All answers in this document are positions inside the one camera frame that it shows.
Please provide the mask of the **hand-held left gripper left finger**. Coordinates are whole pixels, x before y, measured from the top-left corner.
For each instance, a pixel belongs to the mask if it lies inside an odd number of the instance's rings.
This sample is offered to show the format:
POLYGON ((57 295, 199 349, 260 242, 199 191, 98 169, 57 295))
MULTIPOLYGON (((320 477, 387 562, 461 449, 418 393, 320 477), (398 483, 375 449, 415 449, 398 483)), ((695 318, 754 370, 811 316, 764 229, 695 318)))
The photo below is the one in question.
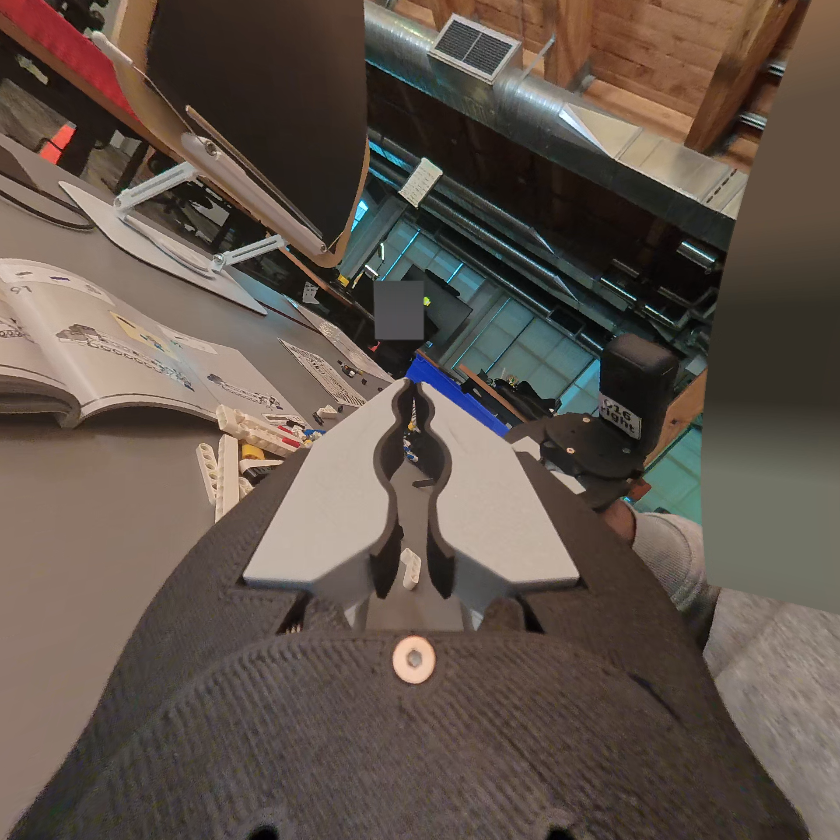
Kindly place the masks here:
POLYGON ((304 454, 245 567, 248 586, 306 592, 343 611, 387 597, 403 541, 392 479, 414 395, 414 383, 395 381, 304 454))

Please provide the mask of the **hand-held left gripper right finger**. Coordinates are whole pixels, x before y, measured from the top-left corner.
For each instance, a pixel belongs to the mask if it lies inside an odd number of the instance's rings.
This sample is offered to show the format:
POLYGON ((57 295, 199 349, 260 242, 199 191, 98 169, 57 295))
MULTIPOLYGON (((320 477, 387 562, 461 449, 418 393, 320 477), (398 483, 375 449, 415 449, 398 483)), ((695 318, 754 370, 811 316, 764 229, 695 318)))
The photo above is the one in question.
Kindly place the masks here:
POLYGON ((475 631, 496 599, 580 590, 520 453, 427 383, 416 386, 415 408, 434 469, 427 572, 458 602, 464 630, 475 631))

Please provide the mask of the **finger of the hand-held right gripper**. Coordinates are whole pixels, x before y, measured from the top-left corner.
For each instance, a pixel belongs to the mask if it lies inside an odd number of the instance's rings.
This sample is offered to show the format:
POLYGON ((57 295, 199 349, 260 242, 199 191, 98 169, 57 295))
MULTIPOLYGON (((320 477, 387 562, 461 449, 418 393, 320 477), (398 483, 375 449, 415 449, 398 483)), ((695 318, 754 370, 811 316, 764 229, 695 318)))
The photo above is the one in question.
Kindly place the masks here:
POLYGON ((576 496, 585 493, 585 485, 581 482, 581 464, 575 445, 561 443, 553 437, 543 434, 541 429, 532 434, 522 434, 518 430, 511 430, 507 434, 507 443, 517 452, 530 455, 536 459, 556 480, 576 496))

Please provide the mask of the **person's right forearm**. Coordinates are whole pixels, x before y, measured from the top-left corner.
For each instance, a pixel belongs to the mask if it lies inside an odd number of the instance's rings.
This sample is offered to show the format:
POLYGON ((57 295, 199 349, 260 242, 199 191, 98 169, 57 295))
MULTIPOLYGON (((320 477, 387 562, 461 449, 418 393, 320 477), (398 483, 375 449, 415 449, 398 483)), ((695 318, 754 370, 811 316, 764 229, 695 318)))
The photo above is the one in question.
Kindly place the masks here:
POLYGON ((704 648, 720 589, 707 579, 701 525, 675 514, 628 510, 633 518, 633 551, 662 585, 698 646, 704 648))

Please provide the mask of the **long thick white lego beam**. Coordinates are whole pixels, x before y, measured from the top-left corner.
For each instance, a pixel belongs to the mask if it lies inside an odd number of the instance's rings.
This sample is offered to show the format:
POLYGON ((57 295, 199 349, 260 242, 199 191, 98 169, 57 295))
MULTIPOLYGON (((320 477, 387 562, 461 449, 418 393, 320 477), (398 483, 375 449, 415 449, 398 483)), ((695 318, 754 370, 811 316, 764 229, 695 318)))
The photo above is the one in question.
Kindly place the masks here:
POLYGON ((224 518, 240 501, 238 462, 237 439, 223 434, 217 448, 215 522, 224 518))

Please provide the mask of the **lego instruction booklet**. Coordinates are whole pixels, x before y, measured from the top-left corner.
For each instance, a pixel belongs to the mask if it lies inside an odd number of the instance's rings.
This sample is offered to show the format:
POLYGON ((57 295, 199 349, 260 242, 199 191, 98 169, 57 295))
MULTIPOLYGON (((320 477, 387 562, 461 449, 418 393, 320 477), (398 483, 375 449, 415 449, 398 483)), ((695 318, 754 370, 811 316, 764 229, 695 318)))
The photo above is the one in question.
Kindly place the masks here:
POLYGON ((308 421, 238 350, 144 316, 84 277, 1 261, 1 412, 60 426, 127 407, 216 420, 220 405, 262 422, 308 421))

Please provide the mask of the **person's right hand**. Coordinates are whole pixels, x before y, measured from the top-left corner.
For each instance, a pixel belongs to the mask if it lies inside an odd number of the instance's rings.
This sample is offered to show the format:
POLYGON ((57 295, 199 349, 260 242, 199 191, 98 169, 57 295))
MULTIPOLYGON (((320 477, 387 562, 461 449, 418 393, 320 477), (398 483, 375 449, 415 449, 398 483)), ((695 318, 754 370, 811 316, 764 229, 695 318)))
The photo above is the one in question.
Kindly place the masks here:
POLYGON ((622 541, 633 546, 637 530, 636 516, 634 509, 624 499, 619 498, 600 511, 600 517, 622 541))

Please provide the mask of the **black bag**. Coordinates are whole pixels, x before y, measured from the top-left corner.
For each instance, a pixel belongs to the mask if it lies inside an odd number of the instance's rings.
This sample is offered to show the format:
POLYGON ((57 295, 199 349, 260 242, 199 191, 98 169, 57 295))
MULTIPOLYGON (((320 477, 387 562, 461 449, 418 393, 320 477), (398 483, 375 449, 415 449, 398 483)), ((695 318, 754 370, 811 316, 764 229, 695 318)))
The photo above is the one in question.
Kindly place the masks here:
POLYGON ((506 379, 495 379, 492 385, 500 397, 529 421, 552 417, 555 414, 556 400, 540 397, 527 381, 511 383, 506 379))

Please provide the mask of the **blue plastic bin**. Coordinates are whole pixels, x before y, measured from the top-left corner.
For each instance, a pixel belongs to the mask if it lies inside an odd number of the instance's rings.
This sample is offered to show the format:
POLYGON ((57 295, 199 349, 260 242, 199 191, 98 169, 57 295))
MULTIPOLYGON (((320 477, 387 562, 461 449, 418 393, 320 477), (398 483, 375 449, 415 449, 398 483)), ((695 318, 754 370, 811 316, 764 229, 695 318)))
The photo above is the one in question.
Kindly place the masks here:
POLYGON ((446 373, 441 372, 438 367, 427 361, 423 356, 418 354, 414 356, 406 371, 406 377, 414 383, 429 385, 500 437, 508 434, 509 427, 507 425, 478 403, 475 397, 462 392, 459 383, 446 373))

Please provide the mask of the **long thin white holed beam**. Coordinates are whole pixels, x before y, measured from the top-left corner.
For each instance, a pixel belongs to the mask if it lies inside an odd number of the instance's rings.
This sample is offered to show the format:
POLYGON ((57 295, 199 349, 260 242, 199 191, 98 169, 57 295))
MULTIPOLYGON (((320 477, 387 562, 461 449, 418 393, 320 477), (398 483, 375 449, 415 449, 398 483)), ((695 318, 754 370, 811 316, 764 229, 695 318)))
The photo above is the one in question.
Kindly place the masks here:
POLYGON ((207 498, 210 504, 215 507, 219 478, 214 448, 210 444, 199 444, 196 447, 196 458, 203 478, 207 498))

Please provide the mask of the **zebra striped sticker sheet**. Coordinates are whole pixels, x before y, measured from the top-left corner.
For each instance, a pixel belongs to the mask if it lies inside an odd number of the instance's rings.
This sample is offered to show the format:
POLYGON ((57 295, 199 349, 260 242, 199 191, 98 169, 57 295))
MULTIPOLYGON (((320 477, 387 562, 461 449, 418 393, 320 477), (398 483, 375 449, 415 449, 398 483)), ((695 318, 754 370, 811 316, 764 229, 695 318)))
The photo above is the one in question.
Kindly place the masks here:
POLYGON ((361 407, 366 404, 366 399, 353 387, 344 383, 336 370, 321 356, 299 348, 283 339, 278 341, 318 381, 339 406, 361 407))

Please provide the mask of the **dark background monitor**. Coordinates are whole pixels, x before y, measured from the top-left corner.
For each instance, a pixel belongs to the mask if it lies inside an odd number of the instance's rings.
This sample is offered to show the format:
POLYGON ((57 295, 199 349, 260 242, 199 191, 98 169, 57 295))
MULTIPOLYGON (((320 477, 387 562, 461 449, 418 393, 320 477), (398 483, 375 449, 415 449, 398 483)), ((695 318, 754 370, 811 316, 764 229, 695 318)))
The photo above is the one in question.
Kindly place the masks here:
POLYGON ((431 349, 438 352, 462 330, 472 309, 461 297, 460 292, 441 277, 428 269, 423 275, 424 295, 427 299, 425 310, 433 325, 427 341, 431 349))

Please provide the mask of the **printed paper leaflet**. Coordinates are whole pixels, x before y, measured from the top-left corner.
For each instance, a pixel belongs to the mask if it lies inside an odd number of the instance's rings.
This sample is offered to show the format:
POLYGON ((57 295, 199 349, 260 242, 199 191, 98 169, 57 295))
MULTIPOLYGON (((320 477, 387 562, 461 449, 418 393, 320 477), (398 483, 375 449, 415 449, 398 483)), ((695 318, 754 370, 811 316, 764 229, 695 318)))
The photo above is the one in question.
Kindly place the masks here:
POLYGON ((320 317, 313 310, 293 301, 293 305, 302 317, 309 322, 331 345, 341 353, 349 366, 360 375, 373 376, 383 382, 393 382, 393 378, 376 363, 368 353, 355 344, 341 328, 331 321, 320 317))

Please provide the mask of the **white monitor stand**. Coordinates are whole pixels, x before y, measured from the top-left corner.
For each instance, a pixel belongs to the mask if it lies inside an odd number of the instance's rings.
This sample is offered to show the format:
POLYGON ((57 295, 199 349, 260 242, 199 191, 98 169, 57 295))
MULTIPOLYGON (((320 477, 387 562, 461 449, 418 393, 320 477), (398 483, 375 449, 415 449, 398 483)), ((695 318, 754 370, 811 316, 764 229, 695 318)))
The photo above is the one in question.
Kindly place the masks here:
POLYGON ((194 182, 201 175, 205 175, 205 171, 195 167, 192 162, 183 162, 138 186, 122 191, 111 203, 69 182, 59 182, 59 187, 88 215, 95 227, 125 253, 148 266, 265 316, 267 309, 242 288, 230 272, 233 266, 247 259, 286 249, 287 241, 283 237, 275 234, 241 248, 209 256, 132 215, 142 203, 176 186, 194 182))

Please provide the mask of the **white ceiling light panel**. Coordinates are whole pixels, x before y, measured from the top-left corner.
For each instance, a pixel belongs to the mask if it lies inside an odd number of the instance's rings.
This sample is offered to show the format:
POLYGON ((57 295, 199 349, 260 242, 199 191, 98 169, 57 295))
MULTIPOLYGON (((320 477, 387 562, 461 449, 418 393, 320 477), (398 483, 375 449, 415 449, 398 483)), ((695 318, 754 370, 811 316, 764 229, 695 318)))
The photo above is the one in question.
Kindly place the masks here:
POLYGON ((435 163, 423 157, 403 186, 400 187, 398 194, 412 207, 419 208, 443 174, 443 171, 435 163))

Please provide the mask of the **wooden ceiling beam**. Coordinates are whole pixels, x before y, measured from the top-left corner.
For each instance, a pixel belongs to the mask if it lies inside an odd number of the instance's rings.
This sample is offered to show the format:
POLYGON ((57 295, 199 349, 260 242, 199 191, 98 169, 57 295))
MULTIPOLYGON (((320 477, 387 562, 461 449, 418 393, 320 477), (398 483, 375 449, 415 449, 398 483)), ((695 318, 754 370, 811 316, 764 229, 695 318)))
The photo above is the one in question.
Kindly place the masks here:
POLYGON ((796 1, 745 4, 688 131, 685 147, 709 154, 719 145, 798 6, 796 1))

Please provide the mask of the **white vent grille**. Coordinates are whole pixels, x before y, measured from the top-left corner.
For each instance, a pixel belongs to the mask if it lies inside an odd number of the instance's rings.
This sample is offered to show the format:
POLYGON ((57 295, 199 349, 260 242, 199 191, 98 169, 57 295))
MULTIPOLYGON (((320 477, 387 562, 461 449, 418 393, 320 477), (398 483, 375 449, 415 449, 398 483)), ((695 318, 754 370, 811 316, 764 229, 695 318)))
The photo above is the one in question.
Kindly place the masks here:
POLYGON ((522 42, 453 14, 428 51, 430 59, 495 85, 522 69, 522 42))

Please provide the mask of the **black computer monitor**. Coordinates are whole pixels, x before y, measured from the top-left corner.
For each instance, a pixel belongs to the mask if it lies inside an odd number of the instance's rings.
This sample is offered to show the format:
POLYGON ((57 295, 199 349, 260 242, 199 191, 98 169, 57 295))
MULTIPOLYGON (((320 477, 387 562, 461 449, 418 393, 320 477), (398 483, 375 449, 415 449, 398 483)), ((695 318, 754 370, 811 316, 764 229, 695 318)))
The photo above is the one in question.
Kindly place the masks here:
POLYGON ((122 1, 112 63, 175 157, 315 265, 368 174, 362 1, 122 1))

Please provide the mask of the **red felt panel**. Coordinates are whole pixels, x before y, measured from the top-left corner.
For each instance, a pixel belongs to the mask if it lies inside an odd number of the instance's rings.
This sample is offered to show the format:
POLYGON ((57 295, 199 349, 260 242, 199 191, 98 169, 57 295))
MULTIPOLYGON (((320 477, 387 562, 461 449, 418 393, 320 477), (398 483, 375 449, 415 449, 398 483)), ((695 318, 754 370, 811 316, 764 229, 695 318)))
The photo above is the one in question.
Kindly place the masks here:
POLYGON ((1 26, 17 46, 41 60, 124 126, 150 138, 124 97, 111 60, 47 2, 2 1, 1 26))

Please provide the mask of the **white lego frame, red pin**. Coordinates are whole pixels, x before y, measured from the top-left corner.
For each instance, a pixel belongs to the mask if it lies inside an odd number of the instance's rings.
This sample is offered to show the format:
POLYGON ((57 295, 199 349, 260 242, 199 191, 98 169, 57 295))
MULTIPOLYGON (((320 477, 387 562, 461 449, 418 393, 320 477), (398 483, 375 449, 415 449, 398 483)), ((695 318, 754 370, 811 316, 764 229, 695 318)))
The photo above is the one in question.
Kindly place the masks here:
POLYGON ((223 434, 280 458, 286 458, 299 449, 308 449, 312 446, 311 443, 305 443, 302 438, 292 432, 271 426, 226 405, 218 405, 215 415, 219 430, 223 434))

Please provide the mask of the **silver round ventilation duct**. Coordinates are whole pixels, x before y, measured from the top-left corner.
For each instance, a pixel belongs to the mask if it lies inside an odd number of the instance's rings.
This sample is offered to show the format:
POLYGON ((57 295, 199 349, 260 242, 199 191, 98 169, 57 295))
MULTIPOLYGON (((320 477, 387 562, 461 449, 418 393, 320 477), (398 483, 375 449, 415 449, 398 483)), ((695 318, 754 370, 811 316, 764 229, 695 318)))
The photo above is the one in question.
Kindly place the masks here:
POLYGON ((365 57, 391 77, 583 176, 684 234, 728 251, 748 176, 737 168, 508 68, 493 81, 450 56, 442 34, 364 3, 365 57))

